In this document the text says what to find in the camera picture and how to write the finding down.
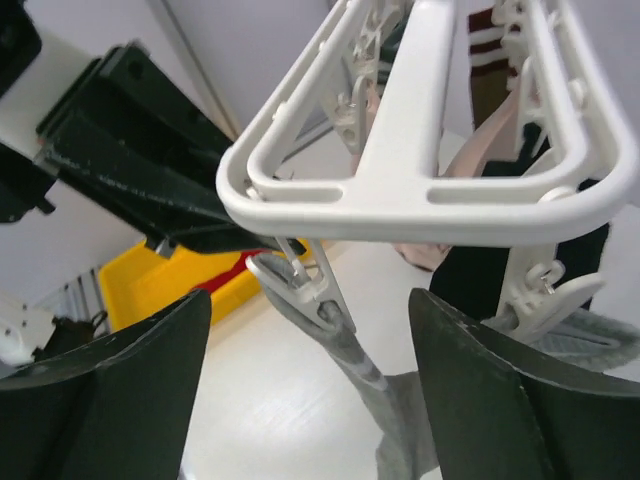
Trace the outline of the grey sock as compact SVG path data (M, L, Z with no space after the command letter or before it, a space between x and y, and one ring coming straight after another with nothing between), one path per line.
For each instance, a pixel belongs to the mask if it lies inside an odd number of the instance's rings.
M639 329L579 309L534 340L521 343L565 363L594 371L623 367L639 358Z
M382 439L375 458L379 479L419 479L438 466L419 375L416 371L384 375L347 326L346 315L333 301L316 309L320 321L287 301L263 278L264 271L299 287L300 278L284 258L259 254L249 260L272 305L291 323L318 343L342 370L380 428Z

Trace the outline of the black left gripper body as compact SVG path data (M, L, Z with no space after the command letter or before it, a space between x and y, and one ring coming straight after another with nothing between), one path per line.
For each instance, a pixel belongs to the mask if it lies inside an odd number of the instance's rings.
M231 140L136 43L92 60L36 128L62 169L147 200L214 200Z

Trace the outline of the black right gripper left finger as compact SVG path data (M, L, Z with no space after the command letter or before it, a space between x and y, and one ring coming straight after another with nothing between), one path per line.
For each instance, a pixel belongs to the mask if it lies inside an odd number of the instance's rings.
M3 378L2 478L178 478L210 319L196 290Z

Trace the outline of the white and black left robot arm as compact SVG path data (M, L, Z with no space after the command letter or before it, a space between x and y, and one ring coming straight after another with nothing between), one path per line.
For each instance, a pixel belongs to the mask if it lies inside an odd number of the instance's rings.
M305 252L237 225L215 178L231 140L139 41L93 57L38 26L21 1L1 5L1 219L51 214L62 182L170 256Z

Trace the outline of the white plastic clip hanger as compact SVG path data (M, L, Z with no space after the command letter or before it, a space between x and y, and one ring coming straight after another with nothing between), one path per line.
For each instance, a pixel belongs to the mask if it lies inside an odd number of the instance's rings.
M634 132L569 1L499 1L511 58L522 66L517 121L540 123L550 149L521 177L443 178L438 154L456 6L418 1L339 1L237 142L216 189L241 227L309 241L318 266L292 266L293 287L263 278L312 319L343 302L321 241L445 243L510 251L499 306L517 340L534 340L603 286L599 274L563 275L559 243L609 222L639 173ZM388 81L377 84L382 43L405 27ZM279 180L275 174L308 114L321 105L359 156L342 180Z

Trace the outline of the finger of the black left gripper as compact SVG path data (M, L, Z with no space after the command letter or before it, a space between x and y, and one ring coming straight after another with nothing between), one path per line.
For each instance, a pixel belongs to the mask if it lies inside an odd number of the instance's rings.
M144 234L146 246L160 254L179 246L202 254L281 249L275 238L231 220L213 187L124 145L58 139L45 143L42 160L67 186Z

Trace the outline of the red santa sock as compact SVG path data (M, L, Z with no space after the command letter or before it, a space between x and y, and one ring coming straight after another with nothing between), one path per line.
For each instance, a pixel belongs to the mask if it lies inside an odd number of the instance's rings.
M206 291L209 295L213 295L217 292L227 294L228 292L233 293L234 291L251 289L254 284L255 278L253 275L246 268L242 268L225 271L195 285L193 290L201 289Z

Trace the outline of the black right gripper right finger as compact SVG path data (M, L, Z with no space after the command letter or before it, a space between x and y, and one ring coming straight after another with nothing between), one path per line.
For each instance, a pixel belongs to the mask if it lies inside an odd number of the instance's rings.
M638 383L557 360L422 288L408 309L443 478L638 478Z

